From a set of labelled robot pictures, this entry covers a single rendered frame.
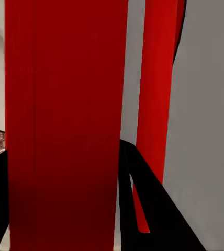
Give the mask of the radio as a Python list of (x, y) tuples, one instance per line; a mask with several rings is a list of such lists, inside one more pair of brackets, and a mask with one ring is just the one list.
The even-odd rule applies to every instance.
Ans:
[(187, 0), (3, 1), (10, 251), (121, 251), (120, 139), (162, 185)]

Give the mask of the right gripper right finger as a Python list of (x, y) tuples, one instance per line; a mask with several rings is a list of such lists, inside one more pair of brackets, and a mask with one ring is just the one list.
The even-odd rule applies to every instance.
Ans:
[[(130, 175), (149, 233), (138, 230)], [(137, 147), (122, 139), (118, 182), (121, 251), (206, 251)]]

